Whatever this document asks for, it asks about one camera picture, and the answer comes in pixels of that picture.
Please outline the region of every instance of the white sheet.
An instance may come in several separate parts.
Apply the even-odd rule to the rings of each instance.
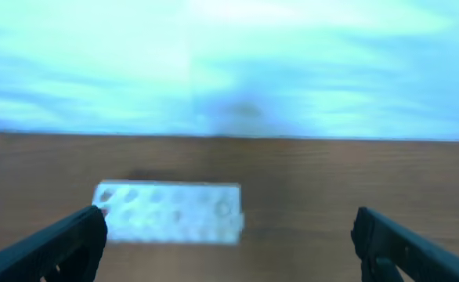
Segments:
[[[459,1],[0,0],[0,131],[459,140]]]

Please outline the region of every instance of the white rectangular object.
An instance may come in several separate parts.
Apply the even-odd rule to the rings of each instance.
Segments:
[[[109,242],[237,244],[244,227],[238,184],[107,180],[92,204]]]

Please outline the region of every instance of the blue cloth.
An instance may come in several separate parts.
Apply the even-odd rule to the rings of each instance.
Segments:
[[[0,132],[459,140],[459,0],[0,0]]]

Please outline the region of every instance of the wood grain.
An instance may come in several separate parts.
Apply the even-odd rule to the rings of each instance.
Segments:
[[[102,179],[237,182],[235,248],[109,245],[98,281],[357,281],[376,208],[459,254],[459,143],[0,134],[0,249],[88,205]]]

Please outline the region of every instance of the brown wooden surface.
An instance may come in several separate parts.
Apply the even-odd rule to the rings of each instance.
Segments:
[[[101,179],[238,182],[229,247],[110,245],[97,281],[358,281],[376,208],[459,254],[459,143],[0,134],[0,248],[90,203]]]

